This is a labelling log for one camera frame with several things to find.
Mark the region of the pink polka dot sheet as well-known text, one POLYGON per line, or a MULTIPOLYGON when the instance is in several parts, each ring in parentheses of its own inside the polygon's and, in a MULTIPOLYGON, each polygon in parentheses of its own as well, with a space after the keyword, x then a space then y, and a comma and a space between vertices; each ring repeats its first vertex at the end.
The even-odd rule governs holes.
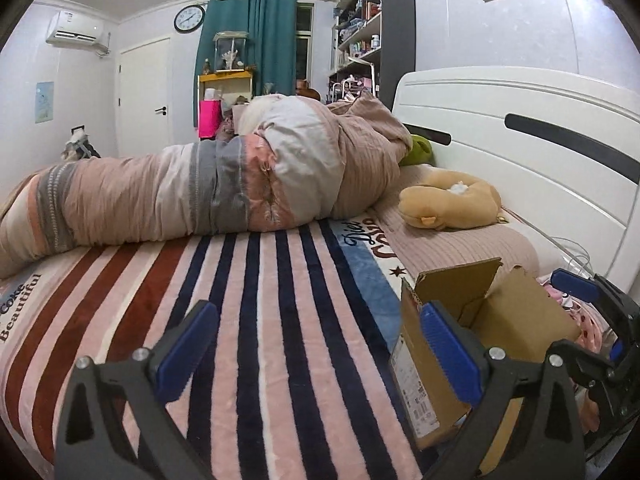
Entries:
POLYGON ((550 278, 551 275, 548 274, 537 278, 537 281, 578 326, 580 334, 575 339, 576 344, 600 356, 607 356, 617 340, 608 322, 589 302, 554 288, 550 278))

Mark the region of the brown cardboard box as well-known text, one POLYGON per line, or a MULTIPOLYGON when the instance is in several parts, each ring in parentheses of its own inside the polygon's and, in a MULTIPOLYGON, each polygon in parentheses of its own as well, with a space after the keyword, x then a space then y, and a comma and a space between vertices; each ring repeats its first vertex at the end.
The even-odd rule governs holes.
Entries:
MULTIPOLYGON (((423 306, 440 302, 485 348, 503 348, 509 358, 518 361, 544 362, 555 341, 574 342, 578 335, 576 323, 534 278, 519 266, 499 278, 501 266, 501 260, 495 258, 423 272, 416 284, 405 284, 401 289, 401 326, 390 369, 414 443, 420 450, 444 446, 437 460, 454 442, 471 407, 457 398, 422 334, 423 306)), ((497 437, 480 464, 482 474, 498 465, 522 403, 521 399, 510 402, 497 437)))

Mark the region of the white bed headboard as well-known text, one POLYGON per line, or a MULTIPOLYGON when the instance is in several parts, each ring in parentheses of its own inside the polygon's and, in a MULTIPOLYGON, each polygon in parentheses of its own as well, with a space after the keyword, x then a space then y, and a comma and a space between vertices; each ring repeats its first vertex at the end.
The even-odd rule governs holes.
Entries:
POLYGON ((638 93, 558 70, 442 68, 403 76, 393 112, 432 140, 437 167, 495 185, 510 214, 625 292, 638 282, 638 93))

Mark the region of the pink striped pillow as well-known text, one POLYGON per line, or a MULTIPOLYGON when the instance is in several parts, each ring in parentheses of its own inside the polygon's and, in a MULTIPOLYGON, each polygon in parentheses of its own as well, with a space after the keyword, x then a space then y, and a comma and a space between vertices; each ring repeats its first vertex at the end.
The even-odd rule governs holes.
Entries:
POLYGON ((494 224, 474 230, 440 232, 409 226, 398 210, 399 194, 408 186, 420 184, 431 170, 428 165, 402 167, 398 181, 370 208, 388 244, 411 276, 490 258, 502 261, 499 275, 514 266, 530 274, 538 273, 539 259, 534 246, 510 226, 494 224))

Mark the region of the tan plush toy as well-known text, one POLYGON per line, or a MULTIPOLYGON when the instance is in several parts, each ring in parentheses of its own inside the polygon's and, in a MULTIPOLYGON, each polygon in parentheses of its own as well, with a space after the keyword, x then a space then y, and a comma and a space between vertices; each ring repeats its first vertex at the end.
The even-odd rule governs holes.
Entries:
POLYGON ((502 200, 488 182, 464 172, 432 169, 399 193, 398 210, 409 226, 468 230, 498 222, 502 200))

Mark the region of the striped plush blanket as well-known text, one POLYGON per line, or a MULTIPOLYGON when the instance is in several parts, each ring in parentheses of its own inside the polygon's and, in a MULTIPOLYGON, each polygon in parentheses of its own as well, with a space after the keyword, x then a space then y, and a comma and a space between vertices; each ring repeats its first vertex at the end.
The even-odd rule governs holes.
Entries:
POLYGON ((208 348, 168 413, 219 479, 417 479, 390 374, 406 266, 369 218, 76 249, 1 284, 1 427, 43 478, 70 371, 127 359, 201 300, 208 348))

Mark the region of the green plush toy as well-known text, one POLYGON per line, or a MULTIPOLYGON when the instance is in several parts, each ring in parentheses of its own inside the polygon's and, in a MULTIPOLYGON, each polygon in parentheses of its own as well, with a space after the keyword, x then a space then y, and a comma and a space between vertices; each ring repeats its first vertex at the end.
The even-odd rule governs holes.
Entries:
POLYGON ((413 134, 411 140, 410 151, 401 159, 399 165, 405 167, 429 164, 433 158, 433 148, 430 140, 418 134, 413 134))

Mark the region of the white door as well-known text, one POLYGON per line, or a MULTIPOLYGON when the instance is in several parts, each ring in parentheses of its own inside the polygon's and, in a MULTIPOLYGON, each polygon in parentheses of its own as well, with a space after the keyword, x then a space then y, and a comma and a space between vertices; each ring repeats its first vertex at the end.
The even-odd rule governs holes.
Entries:
POLYGON ((120 56, 117 140, 122 157, 155 154, 170 144, 169 45, 163 38, 120 56))

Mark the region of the rolled pink grey duvet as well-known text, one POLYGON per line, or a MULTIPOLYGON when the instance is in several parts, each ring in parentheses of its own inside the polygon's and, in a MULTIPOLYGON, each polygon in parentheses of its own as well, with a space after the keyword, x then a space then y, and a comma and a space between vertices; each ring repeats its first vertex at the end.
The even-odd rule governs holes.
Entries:
POLYGON ((272 232, 365 212, 400 175, 408 129, 370 94, 322 104, 260 96, 228 140, 64 162, 1 209, 1 274, 78 247, 272 232))

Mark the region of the black bookshelf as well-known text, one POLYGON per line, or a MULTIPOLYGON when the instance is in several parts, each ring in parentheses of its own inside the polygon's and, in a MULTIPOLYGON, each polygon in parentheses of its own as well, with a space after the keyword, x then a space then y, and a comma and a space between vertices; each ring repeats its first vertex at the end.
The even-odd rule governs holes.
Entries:
POLYGON ((392 107, 399 81, 416 68, 416 0, 338 0, 328 100, 366 90, 392 107))

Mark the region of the bright pink bag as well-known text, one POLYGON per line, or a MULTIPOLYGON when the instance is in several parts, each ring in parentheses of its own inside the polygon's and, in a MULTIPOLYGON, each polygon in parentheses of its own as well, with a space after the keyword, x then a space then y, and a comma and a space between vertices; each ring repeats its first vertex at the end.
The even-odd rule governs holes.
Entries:
POLYGON ((198 137, 213 139, 222 123, 221 100, 203 100, 198 110, 198 137))

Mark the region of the yellow wooden shelf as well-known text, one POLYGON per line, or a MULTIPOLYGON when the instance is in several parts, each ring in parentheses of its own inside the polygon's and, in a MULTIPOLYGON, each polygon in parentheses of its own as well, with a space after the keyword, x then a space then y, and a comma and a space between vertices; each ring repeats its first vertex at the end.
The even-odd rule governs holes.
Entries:
POLYGON ((254 98, 254 76, 250 70, 226 70, 198 76, 198 100, 206 99, 206 92, 212 99, 222 99, 233 105, 239 98, 251 101, 254 98))

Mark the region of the glass display case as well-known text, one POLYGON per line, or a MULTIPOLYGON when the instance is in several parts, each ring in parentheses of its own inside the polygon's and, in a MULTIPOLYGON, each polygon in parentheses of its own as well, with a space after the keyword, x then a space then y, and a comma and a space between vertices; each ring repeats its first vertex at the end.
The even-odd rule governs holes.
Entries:
POLYGON ((215 47, 214 69, 216 73, 245 70, 247 39, 247 32, 224 30, 216 33, 213 39, 215 47))

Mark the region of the teal curtain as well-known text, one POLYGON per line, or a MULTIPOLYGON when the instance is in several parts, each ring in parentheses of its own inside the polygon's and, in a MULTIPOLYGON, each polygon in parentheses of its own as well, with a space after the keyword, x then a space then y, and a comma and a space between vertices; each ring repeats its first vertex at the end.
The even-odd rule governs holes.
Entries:
POLYGON ((266 84, 290 96, 296 83, 296 16, 298 0, 208 0, 194 75, 215 56, 218 32, 246 32, 243 62, 254 67, 253 90, 260 96, 266 84))

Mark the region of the blue wall poster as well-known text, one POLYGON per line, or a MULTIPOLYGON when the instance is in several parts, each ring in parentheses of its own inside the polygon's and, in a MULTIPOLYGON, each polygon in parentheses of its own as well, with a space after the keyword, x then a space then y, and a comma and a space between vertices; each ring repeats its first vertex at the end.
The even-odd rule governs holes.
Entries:
POLYGON ((54 82, 43 81, 36 84, 35 123, 50 122, 54 115, 54 82))

